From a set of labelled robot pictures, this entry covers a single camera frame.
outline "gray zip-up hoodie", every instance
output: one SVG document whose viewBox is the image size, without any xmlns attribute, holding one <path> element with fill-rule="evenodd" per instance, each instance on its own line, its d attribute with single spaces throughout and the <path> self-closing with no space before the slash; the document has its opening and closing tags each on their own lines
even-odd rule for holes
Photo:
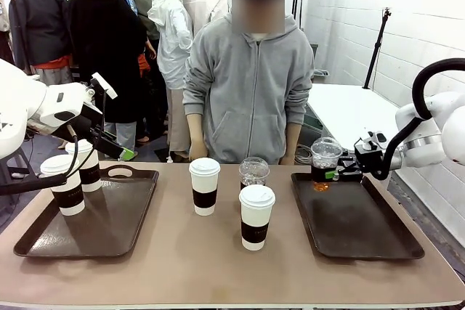
<svg viewBox="0 0 465 310">
<path fill-rule="evenodd" d="M 285 33 L 255 41 L 233 33 L 231 14 L 204 26 L 187 60 L 186 115 L 203 115 L 209 156 L 240 163 L 259 156 L 276 164 L 286 151 L 286 124 L 304 120 L 313 51 L 292 16 Z"/>
</svg>

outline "brown tabletop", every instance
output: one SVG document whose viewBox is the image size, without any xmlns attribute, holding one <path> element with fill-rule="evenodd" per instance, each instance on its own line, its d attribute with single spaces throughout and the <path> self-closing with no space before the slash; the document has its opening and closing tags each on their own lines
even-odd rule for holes
<svg viewBox="0 0 465 310">
<path fill-rule="evenodd" d="M 237 166 L 222 166 L 216 210 L 202 217 L 193 210 L 188 165 L 131 165 L 160 171 L 134 251 L 100 261 L 15 256 L 13 246 L 52 199 L 44 190 L 0 235 L 0 303 L 60 309 L 394 308 L 452 305 L 465 299 L 464 284 L 380 185 L 421 243 L 424 258 L 335 262 L 319 255 L 309 243 L 291 188 L 291 173 L 308 167 L 272 166 L 267 185 L 277 198 L 267 241 L 263 250 L 250 252 L 240 242 Z"/>
</svg>

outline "table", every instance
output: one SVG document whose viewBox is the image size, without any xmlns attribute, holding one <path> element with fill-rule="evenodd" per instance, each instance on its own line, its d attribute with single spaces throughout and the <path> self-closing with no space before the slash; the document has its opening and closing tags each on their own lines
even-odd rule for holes
<svg viewBox="0 0 465 310">
<path fill-rule="evenodd" d="M 362 86 L 314 83 L 308 105 L 324 129 L 349 151 L 354 151 L 364 127 L 367 131 L 383 131 L 387 139 L 398 132 L 398 108 Z"/>
<path fill-rule="evenodd" d="M 335 261 L 316 252 L 291 190 L 290 174 L 308 166 L 271 166 L 267 184 L 277 200 L 265 247 L 258 252 L 241 245 L 238 166 L 222 166 L 216 210 L 207 217 L 193 212 L 187 164 L 131 166 L 160 171 L 134 251 L 100 261 L 15 256 L 13 246 L 52 199 L 43 190 L 0 235 L 0 303 L 47 309 L 391 309 L 465 299 L 464 284 L 377 181 L 374 185 L 421 243 L 423 259 Z"/>
</svg>

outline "black tray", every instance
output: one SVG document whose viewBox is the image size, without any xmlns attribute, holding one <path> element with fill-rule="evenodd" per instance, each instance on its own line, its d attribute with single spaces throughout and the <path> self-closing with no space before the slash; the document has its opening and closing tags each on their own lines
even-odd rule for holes
<svg viewBox="0 0 465 310">
<path fill-rule="evenodd" d="M 313 189 L 312 174 L 292 174 L 294 194 L 310 243 L 327 257 L 408 260 L 424 250 L 371 181 L 332 182 Z"/>
<path fill-rule="evenodd" d="M 111 171 L 131 173 L 130 176 Z M 115 165 L 100 170 L 102 188 L 84 193 L 85 209 L 64 216 L 55 200 L 45 208 L 14 248 L 34 258 L 119 257 L 135 245 L 158 179 L 157 171 Z"/>
</svg>

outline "white table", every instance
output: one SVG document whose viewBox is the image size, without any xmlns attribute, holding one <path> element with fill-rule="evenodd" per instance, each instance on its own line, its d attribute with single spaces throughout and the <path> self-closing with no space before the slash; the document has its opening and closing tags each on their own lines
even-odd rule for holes
<svg viewBox="0 0 465 310">
<path fill-rule="evenodd" d="M 364 128 L 382 131 L 388 140 L 398 132 L 398 108 L 362 86 L 314 83 L 308 105 L 324 129 L 349 151 L 354 150 Z"/>
</svg>

